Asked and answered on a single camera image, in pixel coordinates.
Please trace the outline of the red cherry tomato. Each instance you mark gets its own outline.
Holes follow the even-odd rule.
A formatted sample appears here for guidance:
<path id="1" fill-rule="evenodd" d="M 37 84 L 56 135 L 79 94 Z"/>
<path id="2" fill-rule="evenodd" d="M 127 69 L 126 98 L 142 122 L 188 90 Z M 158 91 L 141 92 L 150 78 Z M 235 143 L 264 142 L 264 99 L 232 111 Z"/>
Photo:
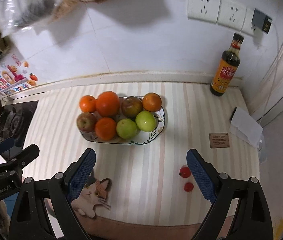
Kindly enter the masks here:
<path id="1" fill-rule="evenodd" d="M 192 173 L 191 173 L 190 169 L 188 168 L 188 166 L 184 165 L 180 168 L 179 175 L 182 178 L 189 178 L 192 175 Z"/>
<path id="2" fill-rule="evenodd" d="M 184 184 L 183 189 L 184 189 L 184 191 L 186 191 L 186 192 L 192 192 L 193 189 L 194 189 L 194 185 L 193 185 L 193 183 L 191 183 L 191 182 L 187 182 L 187 183 Z"/>

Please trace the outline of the black gas stove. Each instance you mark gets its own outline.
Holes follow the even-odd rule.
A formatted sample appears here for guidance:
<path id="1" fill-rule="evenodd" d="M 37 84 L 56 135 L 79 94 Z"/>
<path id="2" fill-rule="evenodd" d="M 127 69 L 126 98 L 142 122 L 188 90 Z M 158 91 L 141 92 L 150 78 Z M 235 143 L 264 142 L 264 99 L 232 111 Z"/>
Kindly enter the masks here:
<path id="1" fill-rule="evenodd" d="M 37 105 L 37 101 L 29 101 L 3 106 L 0 100 L 0 142 L 14 139 L 14 146 L 0 155 L 6 162 L 23 150 Z"/>

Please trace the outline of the red apple front left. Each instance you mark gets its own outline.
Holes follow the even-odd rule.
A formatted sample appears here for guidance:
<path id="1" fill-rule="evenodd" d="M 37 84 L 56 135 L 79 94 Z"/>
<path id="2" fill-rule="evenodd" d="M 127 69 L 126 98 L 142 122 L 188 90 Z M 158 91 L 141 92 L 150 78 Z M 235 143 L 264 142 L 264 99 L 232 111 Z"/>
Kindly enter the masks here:
<path id="1" fill-rule="evenodd" d="M 78 129 L 83 133 L 90 133 L 94 131 L 96 123 L 97 118 L 94 116 L 94 114 L 89 112 L 81 113 L 76 120 Z"/>

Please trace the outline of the small orange back left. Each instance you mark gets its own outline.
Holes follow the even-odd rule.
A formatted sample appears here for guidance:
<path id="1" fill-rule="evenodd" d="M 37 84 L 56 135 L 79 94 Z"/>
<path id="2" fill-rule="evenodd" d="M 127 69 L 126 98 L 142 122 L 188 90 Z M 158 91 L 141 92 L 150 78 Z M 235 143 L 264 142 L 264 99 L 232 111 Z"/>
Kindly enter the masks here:
<path id="1" fill-rule="evenodd" d="M 91 95 L 82 96 L 79 107 L 82 112 L 94 113 L 96 111 L 96 98 Z"/>

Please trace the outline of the large orange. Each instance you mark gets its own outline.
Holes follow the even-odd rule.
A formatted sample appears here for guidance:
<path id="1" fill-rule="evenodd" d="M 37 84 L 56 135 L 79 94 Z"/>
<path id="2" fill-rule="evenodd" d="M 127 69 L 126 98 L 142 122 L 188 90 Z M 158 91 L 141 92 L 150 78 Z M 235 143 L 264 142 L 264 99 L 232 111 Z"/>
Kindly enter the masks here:
<path id="1" fill-rule="evenodd" d="M 118 114 L 120 99 L 113 91 L 101 93 L 96 100 L 96 110 L 102 117 L 111 117 Z"/>

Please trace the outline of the green apple left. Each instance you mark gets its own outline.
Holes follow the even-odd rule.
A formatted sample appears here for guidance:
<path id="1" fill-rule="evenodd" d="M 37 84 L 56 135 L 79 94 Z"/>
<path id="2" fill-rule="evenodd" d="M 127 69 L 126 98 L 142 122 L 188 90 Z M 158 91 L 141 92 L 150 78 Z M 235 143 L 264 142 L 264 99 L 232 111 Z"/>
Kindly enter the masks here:
<path id="1" fill-rule="evenodd" d="M 122 139 L 131 139 L 137 135 L 138 128 L 131 119 L 122 119 L 116 125 L 116 132 Z"/>

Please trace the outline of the white folded paper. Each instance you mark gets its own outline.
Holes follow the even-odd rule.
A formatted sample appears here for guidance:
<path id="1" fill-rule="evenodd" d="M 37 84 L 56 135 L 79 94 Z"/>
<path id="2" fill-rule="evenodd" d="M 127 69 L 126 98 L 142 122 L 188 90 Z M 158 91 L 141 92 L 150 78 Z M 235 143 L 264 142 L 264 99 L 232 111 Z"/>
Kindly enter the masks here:
<path id="1" fill-rule="evenodd" d="M 245 110 L 235 107 L 231 118 L 229 131 L 239 139 L 257 148 L 263 128 Z"/>

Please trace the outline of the striped cat table mat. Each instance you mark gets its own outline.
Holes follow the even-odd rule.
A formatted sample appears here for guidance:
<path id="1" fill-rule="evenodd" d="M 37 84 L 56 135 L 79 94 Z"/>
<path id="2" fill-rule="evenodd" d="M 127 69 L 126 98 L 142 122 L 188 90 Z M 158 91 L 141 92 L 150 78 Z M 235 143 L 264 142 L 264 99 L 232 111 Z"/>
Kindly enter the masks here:
<path id="1" fill-rule="evenodd" d="M 78 102 L 84 95 L 105 91 L 120 96 L 161 96 L 165 111 L 163 132 L 147 145 L 114 145 L 86 141 L 76 126 Z M 227 133 L 235 107 L 246 108 L 238 88 L 214 96 L 207 85 L 194 83 L 114 83 L 63 88 L 37 94 L 37 109 L 25 145 L 36 144 L 39 157 L 24 169 L 36 180 L 51 178 L 77 161 L 87 148 L 96 152 L 94 175 L 109 178 L 109 209 L 96 214 L 112 220 L 155 226 L 202 222 L 210 208 L 198 187 L 184 191 L 186 179 L 179 174 L 188 150 L 198 150 L 219 172 L 235 179 L 259 177 L 255 148 L 230 134 L 228 148 L 211 148 L 212 133 Z"/>

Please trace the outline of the floral ceramic fruit plate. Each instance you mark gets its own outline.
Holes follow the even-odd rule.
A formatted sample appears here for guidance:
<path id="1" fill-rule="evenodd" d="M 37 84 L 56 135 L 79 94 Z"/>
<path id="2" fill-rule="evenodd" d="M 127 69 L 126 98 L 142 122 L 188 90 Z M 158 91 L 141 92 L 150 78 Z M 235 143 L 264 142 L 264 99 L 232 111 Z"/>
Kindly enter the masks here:
<path id="1" fill-rule="evenodd" d="M 118 114 L 115 116 L 106 117 L 106 118 L 113 119 L 116 122 L 116 124 L 122 119 L 131 119 L 132 121 L 135 122 L 135 118 L 128 118 L 124 116 L 121 111 L 121 104 L 128 96 L 118 96 L 118 97 L 120 99 L 120 109 L 119 109 Z M 142 101 L 144 96 L 135 96 L 135 97 L 139 98 Z M 138 128 L 137 135 L 131 139 L 122 139 L 116 133 L 116 136 L 112 140 L 103 141 L 96 135 L 95 129 L 94 131 L 90 133 L 83 133 L 80 130 L 79 131 L 82 137 L 84 137 L 84 139 L 86 139 L 89 142 L 98 142 L 98 143 L 103 143 L 103 144 L 106 143 L 106 144 L 145 145 L 145 144 L 152 142 L 156 137 L 158 137 L 162 133 L 163 129 L 165 128 L 165 111 L 163 109 L 163 106 L 161 107 L 159 111 L 151 112 L 151 113 L 154 115 L 156 119 L 156 123 L 157 123 L 156 128 L 152 132 L 143 132 L 137 126 Z M 94 114 L 94 116 L 97 118 L 97 121 L 101 118 L 104 118 L 101 115 L 99 115 L 97 110 L 92 114 Z"/>

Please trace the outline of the hanging plastic bag left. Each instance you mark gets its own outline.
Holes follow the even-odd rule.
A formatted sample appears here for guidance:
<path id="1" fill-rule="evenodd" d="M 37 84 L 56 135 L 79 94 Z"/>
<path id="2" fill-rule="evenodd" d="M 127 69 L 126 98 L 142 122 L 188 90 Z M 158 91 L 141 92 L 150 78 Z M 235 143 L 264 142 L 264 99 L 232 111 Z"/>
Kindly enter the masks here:
<path id="1" fill-rule="evenodd" d="M 47 24 L 62 0 L 0 0 L 0 33 L 7 37 L 20 30 Z"/>

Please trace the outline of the grey power adapter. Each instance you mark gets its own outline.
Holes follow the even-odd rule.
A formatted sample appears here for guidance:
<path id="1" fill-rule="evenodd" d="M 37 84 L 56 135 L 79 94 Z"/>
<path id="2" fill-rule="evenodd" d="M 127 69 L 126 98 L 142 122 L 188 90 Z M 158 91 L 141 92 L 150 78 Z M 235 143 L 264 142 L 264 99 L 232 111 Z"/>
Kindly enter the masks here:
<path id="1" fill-rule="evenodd" d="M 260 29 L 264 33 L 268 34 L 270 31 L 270 27 L 273 19 L 270 16 L 266 15 L 264 12 L 254 9 L 253 17 L 252 17 L 252 25 L 255 28 Z"/>

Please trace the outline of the colourful wall sticker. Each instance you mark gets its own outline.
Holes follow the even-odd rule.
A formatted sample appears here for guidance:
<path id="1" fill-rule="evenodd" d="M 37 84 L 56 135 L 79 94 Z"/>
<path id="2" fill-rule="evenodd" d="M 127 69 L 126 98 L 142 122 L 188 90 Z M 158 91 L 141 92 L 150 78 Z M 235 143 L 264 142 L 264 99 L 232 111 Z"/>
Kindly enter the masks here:
<path id="1" fill-rule="evenodd" d="M 35 67 L 17 53 L 0 63 L 0 96 L 8 96 L 36 87 L 39 84 Z"/>

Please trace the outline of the white wall socket right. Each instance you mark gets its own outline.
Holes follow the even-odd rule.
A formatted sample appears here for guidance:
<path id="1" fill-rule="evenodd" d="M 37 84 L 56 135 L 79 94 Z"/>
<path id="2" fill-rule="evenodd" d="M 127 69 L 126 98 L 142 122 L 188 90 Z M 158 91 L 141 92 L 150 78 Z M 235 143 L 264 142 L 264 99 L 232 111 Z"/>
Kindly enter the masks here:
<path id="1" fill-rule="evenodd" d="M 245 20 L 247 7 L 232 0 L 221 0 L 218 25 L 240 31 Z"/>

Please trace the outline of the white wall socket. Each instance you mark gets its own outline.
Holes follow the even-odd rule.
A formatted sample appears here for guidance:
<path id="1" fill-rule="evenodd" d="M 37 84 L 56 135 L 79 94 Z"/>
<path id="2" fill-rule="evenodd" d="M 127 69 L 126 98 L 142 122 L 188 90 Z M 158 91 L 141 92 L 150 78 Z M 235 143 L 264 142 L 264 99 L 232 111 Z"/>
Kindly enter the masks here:
<path id="1" fill-rule="evenodd" d="M 187 0 L 187 17 L 217 24 L 221 0 Z"/>
<path id="2" fill-rule="evenodd" d="M 218 25 L 240 31 L 245 20 L 247 7 L 232 0 L 221 0 Z"/>

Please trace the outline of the white wall socket left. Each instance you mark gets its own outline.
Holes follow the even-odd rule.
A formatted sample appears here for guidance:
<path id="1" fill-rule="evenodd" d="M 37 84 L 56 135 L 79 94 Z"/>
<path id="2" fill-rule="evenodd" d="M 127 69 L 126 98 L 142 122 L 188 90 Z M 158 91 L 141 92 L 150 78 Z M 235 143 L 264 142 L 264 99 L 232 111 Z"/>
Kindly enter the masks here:
<path id="1" fill-rule="evenodd" d="M 187 17 L 217 24 L 221 0 L 187 0 Z"/>

